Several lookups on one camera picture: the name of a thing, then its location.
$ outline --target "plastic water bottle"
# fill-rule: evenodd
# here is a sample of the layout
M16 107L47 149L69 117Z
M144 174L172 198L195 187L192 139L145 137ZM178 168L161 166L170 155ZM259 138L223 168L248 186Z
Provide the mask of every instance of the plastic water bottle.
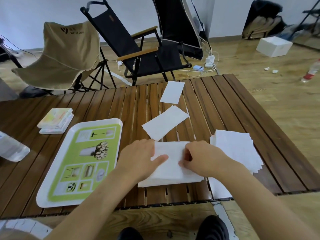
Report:
M29 152L30 149L26 145L0 131L0 157L18 162Z
M320 69L320 59L310 66L309 71L301 78L303 83L309 82Z

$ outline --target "wooden slatted table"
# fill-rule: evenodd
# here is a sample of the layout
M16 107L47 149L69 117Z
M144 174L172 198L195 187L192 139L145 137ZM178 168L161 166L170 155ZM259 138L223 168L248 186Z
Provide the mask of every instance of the wooden slatted table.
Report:
M250 133L265 165L254 176L272 193L302 193L320 189L320 175L292 141L232 75L182 80L178 107L189 112L163 141L209 142L216 129ZM166 83L20 99L0 103L0 130L27 145L31 152L18 163L0 159L0 218L63 214L75 206L42 209L39 187L66 135L41 135L37 123L51 108L72 108L68 128L83 121L119 118L123 122L120 150L134 140L148 139L142 126L168 109L160 103ZM147 188L135 186L118 207L212 201L207 181Z

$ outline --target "white plastic tray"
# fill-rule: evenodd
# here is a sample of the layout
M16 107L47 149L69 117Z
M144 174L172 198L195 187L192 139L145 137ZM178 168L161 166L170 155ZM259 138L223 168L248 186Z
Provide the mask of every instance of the white plastic tray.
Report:
M71 206L79 205L84 201L94 190L93 188L106 177L108 171L110 172L110 170L115 168L121 132L122 121L117 118L82 122L71 127L38 191L36 197L38 206L42 208ZM109 145L109 147L105 149L108 155L105 158L101 158L98 157L99 151L97 150L100 142L105 143L105 141L108 142L107 145ZM90 172L91 178L83 178L88 177L88 172Z

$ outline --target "hand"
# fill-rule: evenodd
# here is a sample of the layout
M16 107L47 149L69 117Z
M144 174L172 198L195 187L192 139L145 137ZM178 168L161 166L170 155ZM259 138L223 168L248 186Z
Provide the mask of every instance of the hand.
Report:
M161 155L151 161L151 157L154 154L154 140L136 140L121 151L115 168L131 174L136 183L141 182L168 159L168 155Z
M186 144L185 158L179 161L181 167L190 169L202 177L224 177L241 163L228 157L220 148L205 141Z

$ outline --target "black folding chair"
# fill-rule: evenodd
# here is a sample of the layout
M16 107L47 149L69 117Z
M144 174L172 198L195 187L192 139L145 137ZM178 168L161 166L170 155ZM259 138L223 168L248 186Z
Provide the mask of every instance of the black folding chair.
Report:
M89 8L92 4L105 5L107 11L97 17L92 17L89 14ZM117 61L121 60L124 63L126 66L124 76L132 79L132 85L136 84L138 77L158 73L162 73L164 80L167 82L168 79L165 72L169 71L175 80L172 71L192 66L184 56L183 43L161 44L157 26L130 35L106 0L102 2L90 1L87 3L86 8L82 7L80 10L119 57ZM142 50L144 36L152 33L155 33L159 47ZM138 38L141 38L140 47L135 42ZM178 47L182 50L182 57L186 64L181 62Z

